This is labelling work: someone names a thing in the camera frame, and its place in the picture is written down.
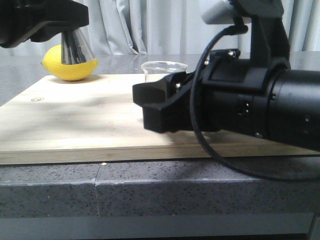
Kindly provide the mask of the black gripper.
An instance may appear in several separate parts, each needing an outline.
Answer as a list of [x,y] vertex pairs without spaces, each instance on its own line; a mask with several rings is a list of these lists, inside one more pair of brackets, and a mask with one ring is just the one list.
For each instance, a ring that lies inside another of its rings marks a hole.
[[59,33],[89,24],[89,9],[73,0],[2,0],[0,46],[14,48],[30,40],[46,42]]
[[[231,73],[236,60],[211,52],[200,72],[193,101],[199,129],[236,133],[276,133],[278,122],[273,88],[278,68],[250,68]],[[143,127],[157,133],[191,131],[190,90],[194,73],[171,73],[153,82],[132,86],[133,102],[142,107]]]

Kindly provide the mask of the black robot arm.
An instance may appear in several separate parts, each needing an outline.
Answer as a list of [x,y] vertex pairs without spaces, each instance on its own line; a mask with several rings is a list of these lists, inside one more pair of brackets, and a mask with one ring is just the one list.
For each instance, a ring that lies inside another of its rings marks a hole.
[[[310,150],[320,148],[320,74],[291,70],[283,57],[258,67],[238,49],[213,50],[194,93],[202,132],[226,130]],[[133,102],[142,108],[144,128],[192,130],[193,73],[173,73],[135,84]]]

